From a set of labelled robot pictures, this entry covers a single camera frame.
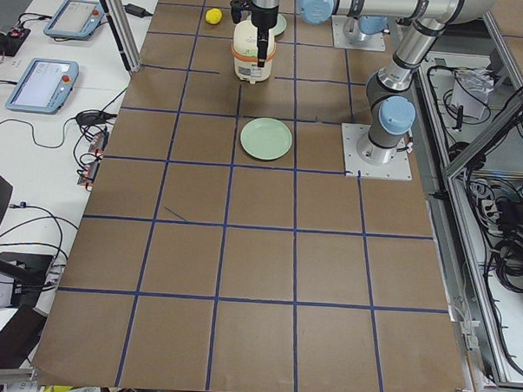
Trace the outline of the green plate near arm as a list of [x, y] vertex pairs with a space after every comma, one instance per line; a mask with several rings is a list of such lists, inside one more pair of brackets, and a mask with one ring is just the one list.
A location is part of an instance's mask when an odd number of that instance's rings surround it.
[[292, 146], [291, 130], [273, 118], [258, 118], [247, 122], [240, 135], [242, 148], [258, 160], [276, 160]]
[[281, 35], [286, 29], [285, 17], [274, 12], [252, 12], [249, 17], [258, 31], [258, 36]]

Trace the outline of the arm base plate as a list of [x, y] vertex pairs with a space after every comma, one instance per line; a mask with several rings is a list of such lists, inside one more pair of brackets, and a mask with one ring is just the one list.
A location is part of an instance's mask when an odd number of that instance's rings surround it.
[[387, 28], [387, 20], [385, 16], [333, 16], [333, 45], [339, 49], [383, 52], [383, 32]]
[[372, 180], [412, 180], [409, 156], [398, 152], [403, 138], [394, 148], [374, 146], [369, 139], [369, 125], [342, 124], [343, 162], [346, 176]]

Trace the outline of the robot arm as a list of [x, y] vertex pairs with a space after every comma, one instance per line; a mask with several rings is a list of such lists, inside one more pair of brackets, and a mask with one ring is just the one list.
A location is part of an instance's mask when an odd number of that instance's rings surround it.
[[369, 131], [356, 150], [371, 165], [389, 163], [399, 140], [412, 128], [416, 112], [404, 96], [413, 74], [447, 25], [465, 23], [482, 16], [495, 0], [297, 0], [303, 20], [319, 25], [332, 16], [406, 17], [409, 31], [400, 41], [393, 59], [367, 83], [372, 113]]

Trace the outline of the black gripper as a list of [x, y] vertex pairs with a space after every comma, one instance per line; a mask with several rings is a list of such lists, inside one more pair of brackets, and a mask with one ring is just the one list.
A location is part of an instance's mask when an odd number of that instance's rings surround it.
[[258, 28], [257, 36], [257, 65], [259, 68], [265, 66], [267, 57], [268, 29], [277, 24], [279, 0], [251, 0], [251, 20]]

